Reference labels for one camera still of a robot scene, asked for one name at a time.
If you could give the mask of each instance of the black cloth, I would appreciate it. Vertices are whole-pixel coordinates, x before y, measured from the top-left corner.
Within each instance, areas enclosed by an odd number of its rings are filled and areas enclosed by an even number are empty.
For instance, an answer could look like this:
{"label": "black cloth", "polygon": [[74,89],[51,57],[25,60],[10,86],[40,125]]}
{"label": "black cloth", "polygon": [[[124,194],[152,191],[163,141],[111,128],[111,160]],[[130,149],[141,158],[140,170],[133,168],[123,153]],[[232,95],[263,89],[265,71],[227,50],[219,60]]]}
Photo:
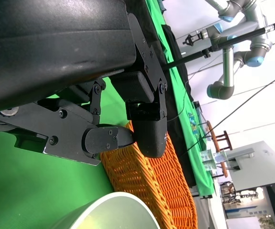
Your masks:
{"label": "black cloth", "polygon": [[[155,50],[155,54],[157,55],[160,64],[161,65],[166,64],[165,55],[163,53],[163,49],[162,49],[160,40],[158,38],[155,26],[153,24],[152,18],[148,11],[146,2],[144,0],[124,0],[124,2],[127,5],[128,13],[133,13],[136,16],[142,28],[145,39],[147,40],[147,43],[149,44],[149,46],[151,45],[153,46]],[[174,44],[172,40],[168,43],[170,46],[171,45],[175,46],[176,44],[176,43]],[[164,74],[168,85],[172,85],[169,71],[165,71]],[[184,76],[187,78],[187,70],[185,72],[183,69],[181,69],[180,75],[181,75],[181,78],[184,78]],[[165,98],[166,98],[166,106],[167,106],[167,113],[168,113],[167,118],[172,119],[178,115],[172,86],[168,87],[168,90],[166,91],[166,94],[165,94]],[[168,122],[167,129],[168,129],[168,133],[171,138],[171,141],[173,143],[174,149],[176,151],[176,154],[181,155],[183,152],[187,150],[187,148],[186,148],[185,138],[183,135],[183,129],[179,118],[171,122]],[[182,166],[183,174],[188,186],[190,187],[195,186],[196,182],[194,178],[194,172],[192,170],[192,166],[191,166],[188,154],[181,157],[179,161]]]}
{"label": "black cloth", "polygon": [[[162,25],[162,28],[163,28],[165,37],[167,39],[167,42],[169,44],[173,59],[175,61],[181,59],[182,54],[181,54],[180,48],[176,42],[175,36],[174,36],[173,32],[171,31],[170,26]],[[187,73],[186,65],[184,63],[178,65],[177,71],[179,72],[181,80],[182,80],[183,84],[185,85],[185,83],[188,81],[188,73]],[[191,87],[190,87],[189,83],[186,83],[186,91],[187,91],[190,101],[193,102],[194,99],[191,96]]]}

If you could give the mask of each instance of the black cable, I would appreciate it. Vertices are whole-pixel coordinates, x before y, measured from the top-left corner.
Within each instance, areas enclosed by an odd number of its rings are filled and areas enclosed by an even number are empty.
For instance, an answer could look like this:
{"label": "black cable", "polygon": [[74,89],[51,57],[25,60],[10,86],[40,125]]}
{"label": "black cable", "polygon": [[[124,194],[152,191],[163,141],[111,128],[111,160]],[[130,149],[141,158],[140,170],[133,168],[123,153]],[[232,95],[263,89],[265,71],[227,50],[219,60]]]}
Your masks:
{"label": "black cable", "polygon": [[209,62],[207,65],[204,65],[203,67],[199,68],[199,70],[196,71],[196,72],[192,75],[192,77],[190,77],[190,79],[188,79],[188,80],[185,82],[185,84],[184,84],[185,92],[184,92],[184,98],[183,98],[183,108],[182,108],[182,110],[180,111],[180,113],[179,113],[176,117],[167,120],[167,122],[173,121],[174,119],[176,119],[177,117],[179,117],[179,116],[183,113],[183,111],[184,111],[184,109],[185,109],[185,97],[186,97],[186,91],[187,91],[187,83],[194,77],[194,75],[196,75],[197,73],[199,73],[199,72],[201,71],[202,68],[204,68],[204,67],[210,65],[212,62],[214,62],[216,59],[218,59],[218,57],[220,57],[221,55],[222,55],[222,54],[218,55],[216,58],[214,58],[214,59],[213,59],[211,62]]}
{"label": "black cable", "polygon": [[251,97],[249,97],[245,102],[243,102],[240,106],[238,106],[236,109],[234,109],[234,111],[232,111],[228,116],[226,116],[224,119],[222,119],[217,125],[215,125],[211,130],[209,130],[203,137],[201,137],[196,143],[194,143],[189,149],[186,150],[186,152],[182,153],[181,155],[179,155],[179,157],[183,156],[184,154],[186,154],[191,148],[193,148],[196,144],[198,144],[203,138],[206,138],[206,136],[213,131],[214,129],[216,129],[222,122],[224,122],[227,118],[229,118],[233,113],[235,113],[237,110],[239,110],[244,104],[246,104],[248,101],[250,101],[253,97],[255,97],[259,92],[261,92],[262,90],[264,90],[265,88],[267,88],[269,85],[273,84],[275,82],[275,79],[273,81],[271,81],[270,83],[268,83],[266,86],[264,86],[263,88],[261,88],[258,92],[256,92],[255,94],[253,94]]}

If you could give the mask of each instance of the black rod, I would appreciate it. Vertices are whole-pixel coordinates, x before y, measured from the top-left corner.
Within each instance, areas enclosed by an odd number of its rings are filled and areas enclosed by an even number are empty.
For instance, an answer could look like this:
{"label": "black rod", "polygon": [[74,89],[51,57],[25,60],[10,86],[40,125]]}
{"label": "black rod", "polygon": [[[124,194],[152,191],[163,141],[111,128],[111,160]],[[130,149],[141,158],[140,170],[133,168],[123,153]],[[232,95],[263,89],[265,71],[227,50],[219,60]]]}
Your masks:
{"label": "black rod", "polygon": [[233,39],[230,39],[228,41],[225,41],[225,42],[222,42],[220,44],[216,44],[216,45],[213,45],[211,47],[209,47],[208,49],[204,49],[200,52],[196,52],[194,54],[191,54],[189,56],[186,56],[184,58],[181,58],[179,60],[176,60],[176,61],[173,61],[173,62],[170,62],[164,66],[162,66],[162,69],[163,70],[167,70],[167,69],[170,69],[170,68],[173,68],[173,67],[176,67],[180,64],[183,64],[183,63],[186,63],[186,62],[189,62],[189,61],[192,61],[192,60],[195,60],[197,58],[200,58],[202,56],[207,56],[209,54],[209,52],[215,52],[215,51],[219,51],[223,48],[226,48],[226,47],[229,47],[231,45],[234,45],[234,44],[237,44],[237,43],[240,43],[240,42],[243,42],[245,40],[250,40],[252,39],[253,37],[256,37],[256,36],[260,36],[262,34],[265,34],[267,33],[267,28],[269,27],[274,27],[274,30],[275,30],[275,23],[273,25],[269,25],[269,26],[266,26],[264,28],[260,28],[258,30],[255,30],[255,31],[252,31],[252,32],[249,32],[249,33],[246,33],[246,34],[243,34],[239,37],[236,37],[236,38],[233,38]]}
{"label": "black rod", "polygon": [[196,53],[191,54],[191,55],[189,55],[189,56],[185,56],[185,57],[183,57],[183,58],[181,58],[181,59],[179,59],[179,60],[177,60],[177,61],[173,61],[173,62],[170,62],[170,63],[168,63],[168,64],[165,64],[165,65],[162,66],[162,69],[163,69],[163,70],[167,70],[167,69],[176,67],[176,66],[178,66],[178,65],[180,65],[180,64],[183,64],[183,63],[186,63],[186,62],[189,62],[189,61],[193,61],[193,60],[195,60],[195,59],[198,59],[198,58],[200,58],[200,57],[202,57],[202,56],[204,56],[204,55],[205,55],[205,54],[204,54],[202,51],[196,52]]}
{"label": "black rod", "polygon": [[268,27],[274,27],[274,30],[275,30],[275,23],[273,25],[265,26],[263,28],[255,30],[255,31],[248,32],[246,34],[243,34],[243,35],[241,35],[239,37],[235,37],[233,39],[230,39],[228,41],[222,42],[220,44],[213,45],[213,46],[211,46],[209,48],[209,50],[212,51],[212,52],[215,52],[215,51],[221,50],[223,48],[227,48],[227,47],[229,47],[231,45],[234,45],[234,44],[246,41],[246,40],[250,40],[253,37],[260,36],[262,34],[267,33],[266,32],[266,28],[268,28]]}

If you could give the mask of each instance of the white wall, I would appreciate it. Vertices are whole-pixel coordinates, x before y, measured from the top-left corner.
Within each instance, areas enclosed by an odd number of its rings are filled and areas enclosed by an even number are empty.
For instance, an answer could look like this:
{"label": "white wall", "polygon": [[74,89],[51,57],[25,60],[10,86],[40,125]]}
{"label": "white wall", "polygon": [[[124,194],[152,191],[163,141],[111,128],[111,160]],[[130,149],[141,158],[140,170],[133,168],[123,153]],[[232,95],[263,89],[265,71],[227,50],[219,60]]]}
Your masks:
{"label": "white wall", "polygon": [[229,229],[261,229],[257,217],[228,219],[226,222]]}

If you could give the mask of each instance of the wooden chair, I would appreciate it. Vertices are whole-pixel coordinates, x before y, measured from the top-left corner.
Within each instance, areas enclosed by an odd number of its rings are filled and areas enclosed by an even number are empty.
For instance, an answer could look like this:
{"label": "wooden chair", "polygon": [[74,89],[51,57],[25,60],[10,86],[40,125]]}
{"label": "wooden chair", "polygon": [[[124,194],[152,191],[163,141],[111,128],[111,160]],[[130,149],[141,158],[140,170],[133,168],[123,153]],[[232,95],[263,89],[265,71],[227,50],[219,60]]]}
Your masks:
{"label": "wooden chair", "polygon": [[[208,125],[209,130],[211,130],[210,134],[211,134],[212,140],[214,142],[214,147],[215,147],[215,149],[216,149],[217,152],[220,152],[222,150],[227,150],[227,149],[229,149],[229,150],[233,149],[231,141],[229,140],[228,134],[227,134],[227,132],[225,130],[224,130],[224,133],[222,135],[216,136],[215,133],[214,133],[214,131],[212,130],[213,127],[212,127],[212,125],[211,125],[211,123],[209,121],[207,121],[207,125]],[[220,149],[218,142],[221,142],[221,141],[226,141],[227,142],[227,147],[224,147],[224,148]],[[228,177],[228,173],[227,173],[227,170],[226,170],[225,163],[221,162],[220,165],[221,165],[223,174],[222,175],[214,176],[213,178],[222,177],[222,176]]]}

